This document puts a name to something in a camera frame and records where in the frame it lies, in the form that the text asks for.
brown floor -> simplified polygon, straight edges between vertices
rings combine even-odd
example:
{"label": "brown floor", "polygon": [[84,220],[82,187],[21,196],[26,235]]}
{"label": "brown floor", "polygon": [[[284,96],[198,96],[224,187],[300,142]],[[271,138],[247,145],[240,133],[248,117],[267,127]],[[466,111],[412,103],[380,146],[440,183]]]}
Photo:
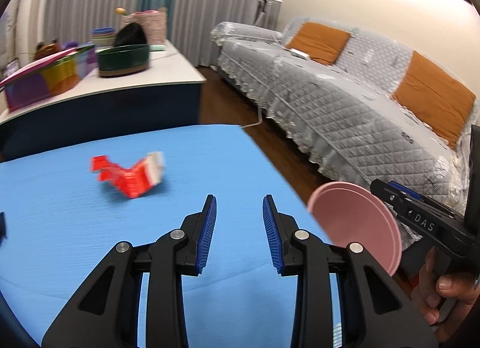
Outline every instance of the brown floor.
{"label": "brown floor", "polygon": [[[201,67],[199,71],[207,79],[202,89],[200,123],[249,125],[258,121],[257,108],[246,97],[210,68]],[[308,156],[298,150],[274,121],[263,117],[261,125],[245,131],[304,203],[318,186],[330,181],[318,172],[318,165],[309,162]]]}

rainbow storage box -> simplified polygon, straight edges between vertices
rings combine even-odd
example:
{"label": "rainbow storage box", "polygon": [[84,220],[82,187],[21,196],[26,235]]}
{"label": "rainbow storage box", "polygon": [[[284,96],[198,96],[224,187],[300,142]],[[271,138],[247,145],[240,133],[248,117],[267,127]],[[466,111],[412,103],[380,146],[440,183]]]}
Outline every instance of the rainbow storage box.
{"label": "rainbow storage box", "polygon": [[0,82],[10,112],[74,88],[97,64],[93,45],[67,49],[31,62]]}

blue tabletop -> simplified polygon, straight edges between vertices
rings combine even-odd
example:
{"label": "blue tabletop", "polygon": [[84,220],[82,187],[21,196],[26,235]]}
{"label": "blue tabletop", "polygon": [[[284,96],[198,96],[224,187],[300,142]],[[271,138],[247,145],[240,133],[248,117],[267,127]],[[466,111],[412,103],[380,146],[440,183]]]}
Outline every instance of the blue tabletop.
{"label": "blue tabletop", "polygon": [[[163,182],[129,200],[99,183],[90,158],[124,167],[162,151]],[[76,145],[0,164],[0,211],[8,238],[0,248],[0,290],[33,339],[43,335],[86,276],[119,241],[156,241],[217,197],[207,266],[183,277],[192,348],[287,348],[296,278],[272,265],[262,220],[270,193],[280,212],[327,240],[305,205],[238,126],[190,126]],[[140,347],[145,346],[148,279],[142,285]],[[340,322],[338,296],[334,321]]]}

brown cushion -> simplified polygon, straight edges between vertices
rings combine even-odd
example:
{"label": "brown cushion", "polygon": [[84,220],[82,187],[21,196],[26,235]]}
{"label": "brown cushion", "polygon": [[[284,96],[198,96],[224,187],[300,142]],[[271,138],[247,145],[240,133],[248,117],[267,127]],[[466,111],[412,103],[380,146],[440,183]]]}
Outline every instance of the brown cushion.
{"label": "brown cushion", "polygon": [[337,60],[349,38],[350,33],[346,31],[306,22],[286,47],[300,50],[320,64],[331,65]]}
{"label": "brown cushion", "polygon": [[392,98],[430,125],[454,149],[472,111],[475,95],[439,66],[414,52]]}

finger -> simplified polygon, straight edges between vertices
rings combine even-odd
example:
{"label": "finger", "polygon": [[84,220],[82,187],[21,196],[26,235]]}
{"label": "finger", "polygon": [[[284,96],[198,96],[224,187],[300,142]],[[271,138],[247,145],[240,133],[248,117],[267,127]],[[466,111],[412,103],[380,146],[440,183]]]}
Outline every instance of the finger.
{"label": "finger", "polygon": [[433,272],[435,266],[435,247],[430,249],[425,256],[425,266],[427,268],[427,272]]}
{"label": "finger", "polygon": [[418,289],[423,300],[431,307],[435,308],[440,303],[440,295],[438,295],[435,284],[437,279],[433,272],[427,271],[427,265],[421,268],[418,279]]}
{"label": "finger", "polygon": [[457,298],[467,305],[473,305],[480,294],[480,287],[474,290],[475,278],[470,272],[443,275],[437,281],[436,291],[445,298]]}
{"label": "finger", "polygon": [[451,313],[448,315],[448,318],[440,324],[440,326],[435,332],[439,342],[444,342],[448,340],[453,335],[453,333],[455,333],[455,331],[460,327],[465,318],[469,315],[472,307],[473,304],[457,302]]}
{"label": "finger", "polygon": [[411,299],[420,314],[427,320],[428,325],[433,325],[437,322],[440,316],[437,309],[432,309],[420,295],[418,286],[413,289]]}

